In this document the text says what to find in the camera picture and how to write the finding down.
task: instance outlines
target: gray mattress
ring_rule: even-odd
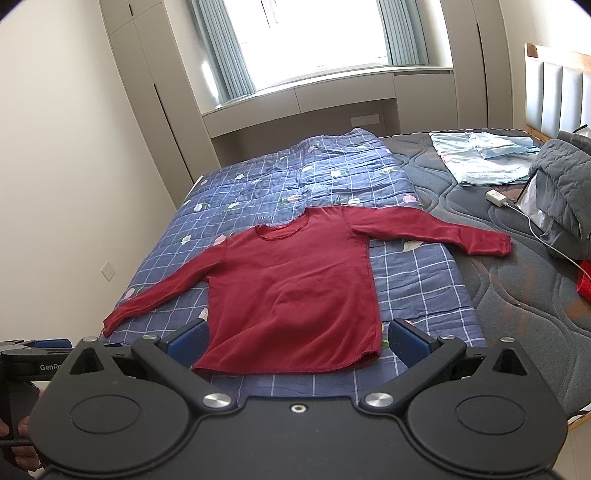
[[[549,256],[524,217],[487,202],[489,188],[459,186],[428,134],[382,140],[392,153],[408,158],[403,169],[427,211],[448,222],[511,235],[513,253],[505,258],[469,257],[450,247],[487,342],[501,336],[518,339],[568,415],[591,403],[591,306],[576,292],[575,267]],[[508,190],[515,195],[520,187]]]

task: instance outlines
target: silver screw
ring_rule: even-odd
[[[295,405],[291,406],[291,411],[293,413],[304,413],[306,410],[308,410],[308,407],[302,405],[301,403],[296,403]]]
[[[365,396],[365,403],[370,407],[385,408],[394,403],[392,395],[383,392],[374,392]]]
[[[225,393],[210,393],[203,397],[203,404],[209,408],[224,408],[232,403],[232,397]]]

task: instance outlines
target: wall outlet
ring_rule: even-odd
[[[379,123],[379,115],[363,115],[363,116],[352,116],[351,126],[360,127],[361,125],[373,125]]]
[[[113,275],[115,275],[115,267],[111,265],[110,262],[107,262],[100,272],[107,279],[107,281],[111,281],[111,278],[113,278]]]

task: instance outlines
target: blue plaid quilt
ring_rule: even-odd
[[[208,174],[193,187],[119,303],[166,278],[215,242],[253,225],[289,222],[306,206],[420,207],[400,167],[404,159],[356,128],[341,137],[309,138]],[[452,333],[468,345],[486,345],[460,272],[444,245],[371,240],[369,256],[384,339],[377,362],[328,374],[215,375],[210,381],[239,403],[250,395],[349,395],[358,400],[363,392],[406,370],[388,348],[387,326],[395,317],[432,336]],[[198,317],[207,318],[204,282],[124,322],[108,341],[129,344],[148,332],[165,336]]]

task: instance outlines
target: person's hand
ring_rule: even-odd
[[[10,433],[10,428],[2,420],[0,420],[0,437],[4,437]],[[29,438],[29,417],[23,418],[18,422],[18,433],[23,438]],[[31,472],[36,471],[40,467],[39,457],[33,447],[12,447],[15,455],[16,464],[23,470]]]

